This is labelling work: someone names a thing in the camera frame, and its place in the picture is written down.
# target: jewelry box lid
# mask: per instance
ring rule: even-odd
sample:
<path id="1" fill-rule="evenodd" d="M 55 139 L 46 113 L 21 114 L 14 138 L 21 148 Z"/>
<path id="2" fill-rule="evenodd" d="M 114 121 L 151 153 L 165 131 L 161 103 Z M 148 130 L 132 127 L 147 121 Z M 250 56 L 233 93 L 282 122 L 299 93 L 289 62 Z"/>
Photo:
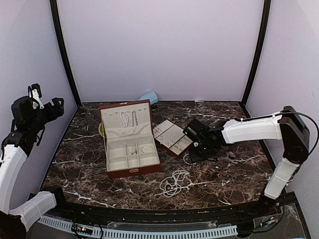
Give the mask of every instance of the jewelry box lid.
<path id="1" fill-rule="evenodd" d="M 99 113 L 106 139 L 153 134 L 149 100 L 102 106 Z"/>

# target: white velvet lining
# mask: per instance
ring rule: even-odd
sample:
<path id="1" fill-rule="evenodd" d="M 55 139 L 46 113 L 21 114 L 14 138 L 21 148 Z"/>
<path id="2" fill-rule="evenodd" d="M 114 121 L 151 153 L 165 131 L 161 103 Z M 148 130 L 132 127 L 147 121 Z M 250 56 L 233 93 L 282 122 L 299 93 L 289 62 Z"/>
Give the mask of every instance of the white velvet lining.
<path id="1" fill-rule="evenodd" d="M 132 112 L 135 111 L 136 113 L 136 119 L 132 116 Z M 127 116 L 129 117 L 128 127 L 123 127 L 123 123 L 120 119 L 121 112 L 125 112 Z M 127 122 L 126 114 L 122 114 L 122 118 L 124 122 Z M 120 106 L 120 107 L 114 107 L 114 108 L 107 108 L 101 110 L 101 116 L 104 124 L 104 128 L 106 130 L 106 137 L 112 138 L 113 135 L 108 135 L 108 131 L 114 131 L 114 130 L 122 130 L 122 131 L 131 131 L 134 126 L 137 125 L 145 125 L 149 124 L 151 125 L 151 115 L 150 115 L 150 105 L 149 103 L 141 103 L 141 104 L 135 104 L 135 105 L 129 105 L 129 106 Z M 147 132 L 151 132 L 152 128 L 147 128 Z"/>
<path id="2" fill-rule="evenodd" d="M 130 135 L 141 135 L 152 131 L 151 123 L 139 124 L 135 127 L 129 128 L 108 128 L 105 129 L 107 139 L 126 137 Z"/>
<path id="3" fill-rule="evenodd" d="M 154 137 L 129 136 L 126 139 L 113 139 L 107 142 L 107 171 L 139 168 L 148 165 L 159 164 L 159 156 L 156 150 Z"/>

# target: cable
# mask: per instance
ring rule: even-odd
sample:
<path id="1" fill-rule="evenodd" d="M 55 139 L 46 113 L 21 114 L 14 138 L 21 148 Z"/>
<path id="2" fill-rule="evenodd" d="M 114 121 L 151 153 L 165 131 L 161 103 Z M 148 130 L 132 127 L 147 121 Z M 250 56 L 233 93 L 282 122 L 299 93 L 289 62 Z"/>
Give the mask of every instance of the cable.
<path id="1" fill-rule="evenodd" d="M 284 198 L 283 198 L 283 213 L 282 213 L 281 217 L 278 219 L 278 221 L 276 222 L 276 224 L 274 224 L 273 227 L 269 228 L 268 230 L 255 232 L 256 229 L 261 228 L 261 227 L 258 227 L 258 228 L 256 227 L 256 228 L 254 228 L 254 229 L 252 229 L 252 230 L 249 230 L 249 231 L 238 231 L 238 233 L 242 233 L 242 234 L 246 234 L 246 233 L 247 233 L 247 234 L 248 234 L 248 233 L 251 233 L 251 234 L 259 234 L 259 233 L 269 232 L 269 231 L 271 231 L 272 229 L 274 229 L 274 228 L 280 223 L 280 221 L 281 221 L 281 220 L 283 219 L 283 217 L 284 217 L 284 214 L 285 214 L 285 196 L 284 196 Z"/>
<path id="2" fill-rule="evenodd" d="M 2 156 L 1 156 L 1 162 L 3 162 L 4 160 L 4 142 L 5 142 L 6 138 L 4 138 L 4 140 L 1 143 L 1 151 L 2 151 Z"/>
<path id="3" fill-rule="evenodd" d="M 300 112 L 280 112 L 278 114 L 276 114 L 275 116 L 282 116 L 282 115 L 299 115 L 299 116 L 304 116 L 308 119 L 310 119 L 312 121 L 312 123 L 314 123 L 314 125 L 316 126 L 316 129 L 317 129 L 317 139 L 316 139 L 316 142 L 313 146 L 313 148 L 309 151 L 309 154 L 308 156 L 314 151 L 314 149 L 316 148 L 317 144 L 318 144 L 318 141 L 319 141 L 319 127 L 318 127 L 318 124 L 316 123 L 316 121 L 311 118 L 310 116 L 304 114 L 304 113 L 300 113 Z"/>
<path id="4" fill-rule="evenodd" d="M 28 94 L 30 98 L 33 98 L 32 88 L 31 86 L 28 86 Z"/>
<path id="5" fill-rule="evenodd" d="M 275 206 L 273 206 L 273 209 L 275 209 L 275 211 L 276 211 L 276 216 L 278 215 L 278 209 L 275 207 Z"/>
<path id="6" fill-rule="evenodd" d="M 45 126 L 43 126 L 41 136 L 40 137 L 38 135 L 36 136 L 38 138 L 38 142 L 36 143 L 36 146 L 40 145 L 40 143 L 42 141 L 42 137 L 43 137 L 44 131 L 45 131 Z"/>
<path id="7" fill-rule="evenodd" d="M 249 213 L 249 212 L 245 212 L 245 211 L 243 211 L 243 210 L 240 210 L 240 211 L 238 211 L 238 212 L 239 212 L 239 213 L 244 213 L 244 214 L 249 215 L 249 216 L 253 216 L 253 215 L 256 215 L 256 214 L 259 213 L 259 212 Z"/>
<path id="8" fill-rule="evenodd" d="M 74 215 L 74 222 L 73 222 L 73 225 L 75 225 L 76 223 L 75 223 L 75 221 L 76 221 L 76 213 L 75 213 L 75 211 L 73 211 L 73 210 L 64 210 L 64 209 L 59 209 L 60 211 L 64 211 L 64 212 L 68 212 L 68 213 L 73 213 L 73 215 Z M 93 220 L 95 223 L 96 223 L 96 225 L 98 225 L 99 226 L 99 228 L 100 228 L 100 230 L 101 230 L 101 236 L 100 236 L 100 239 L 102 239 L 103 238 L 103 229 L 102 229 L 102 226 L 100 225 L 100 224 L 98 224 L 98 222 L 93 218 L 93 217 L 91 217 L 91 216 L 89 216 L 89 215 L 86 215 L 84 212 L 82 212 L 81 213 L 82 215 L 85 215 L 86 217 L 88 217 L 88 218 L 90 218 L 91 220 Z M 76 231 L 72 231 L 73 233 L 75 233 L 75 235 L 76 235 L 76 237 L 77 238 L 80 238 L 80 239 L 82 239 L 83 237 L 86 237 L 86 236 L 81 236 L 81 235 L 79 235 Z"/>

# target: white wall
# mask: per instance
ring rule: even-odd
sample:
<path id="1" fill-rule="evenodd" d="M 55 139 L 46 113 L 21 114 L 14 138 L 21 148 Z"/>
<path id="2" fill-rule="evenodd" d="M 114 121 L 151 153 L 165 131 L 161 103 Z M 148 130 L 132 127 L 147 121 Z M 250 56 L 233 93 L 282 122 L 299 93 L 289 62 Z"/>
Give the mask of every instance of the white wall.
<path id="1" fill-rule="evenodd" d="M 47 125 L 40 147 L 33 149 L 22 167 L 11 201 L 11 207 L 16 207 L 39 190 L 76 105 L 60 57 L 49 0 L 2 0 L 0 32 L 0 140 L 10 132 L 11 104 L 27 95 L 27 86 L 41 85 L 43 103 L 54 97 L 65 99 L 65 115 Z"/>
<path id="2" fill-rule="evenodd" d="M 263 2 L 60 0 L 81 100 L 241 100 Z"/>
<path id="3" fill-rule="evenodd" d="M 273 0 L 265 45 L 248 101 L 253 116 L 282 110 L 291 105 L 319 122 L 319 2 Z M 311 129 L 311 147 L 316 129 Z M 280 160 L 282 143 L 268 141 Z M 295 191 L 313 238 L 319 237 L 319 150 L 303 164 L 289 191 Z"/>

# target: white necklace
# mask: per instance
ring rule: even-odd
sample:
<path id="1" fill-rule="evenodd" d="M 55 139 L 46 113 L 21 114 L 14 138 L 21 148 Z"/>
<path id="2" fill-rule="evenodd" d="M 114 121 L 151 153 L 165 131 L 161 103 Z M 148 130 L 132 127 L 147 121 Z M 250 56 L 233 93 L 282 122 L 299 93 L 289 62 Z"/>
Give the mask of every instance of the white necklace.
<path id="1" fill-rule="evenodd" d="M 122 117 L 122 114 L 125 115 L 125 117 L 126 117 L 126 122 L 124 122 L 123 117 Z M 127 127 L 129 126 L 130 118 L 129 118 L 129 116 L 128 116 L 128 114 L 127 114 L 126 112 L 124 112 L 124 111 L 120 112 L 120 120 L 121 120 L 121 122 L 122 122 L 123 128 L 127 128 Z"/>
<path id="2" fill-rule="evenodd" d="M 139 125 L 138 118 L 136 117 L 136 111 L 132 111 L 132 127 L 134 127 L 134 122 L 135 122 L 136 126 Z"/>

